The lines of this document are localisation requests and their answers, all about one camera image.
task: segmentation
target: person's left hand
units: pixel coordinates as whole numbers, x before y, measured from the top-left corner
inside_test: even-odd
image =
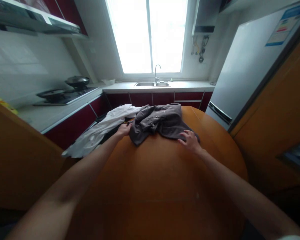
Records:
[[[124,136],[127,136],[129,134],[131,128],[132,128],[132,123],[130,123],[129,126],[127,126],[126,123],[121,124],[118,131],[116,132],[116,135],[123,138]]]

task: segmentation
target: refrigerator handle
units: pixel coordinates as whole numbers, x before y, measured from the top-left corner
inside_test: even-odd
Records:
[[[225,114],[223,111],[221,111],[216,105],[213,104],[213,102],[209,102],[209,108],[211,108],[212,111],[214,111],[223,121],[226,122],[226,124],[230,125],[232,118],[229,117],[227,114]]]

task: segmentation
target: range hood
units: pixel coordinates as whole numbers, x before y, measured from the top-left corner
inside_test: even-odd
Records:
[[[0,0],[0,30],[83,36],[78,25],[14,0]]]

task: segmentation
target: water heater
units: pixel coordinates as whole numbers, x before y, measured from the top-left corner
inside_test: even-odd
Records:
[[[192,36],[214,32],[222,0],[197,0]]]

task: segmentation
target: hand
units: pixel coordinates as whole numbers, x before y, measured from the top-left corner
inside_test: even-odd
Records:
[[[121,124],[121,126],[116,132],[116,135],[123,138],[124,136],[127,136],[129,134],[131,128],[132,128],[132,123],[130,123],[129,126],[127,126],[126,123]]]
[[[191,132],[189,130],[184,130],[183,133],[180,133],[181,136],[184,136],[186,138],[186,142],[184,142],[181,139],[178,139],[178,142],[184,146],[187,150],[190,152],[193,152],[195,154],[199,154],[203,149],[199,145],[198,139],[194,132]]]

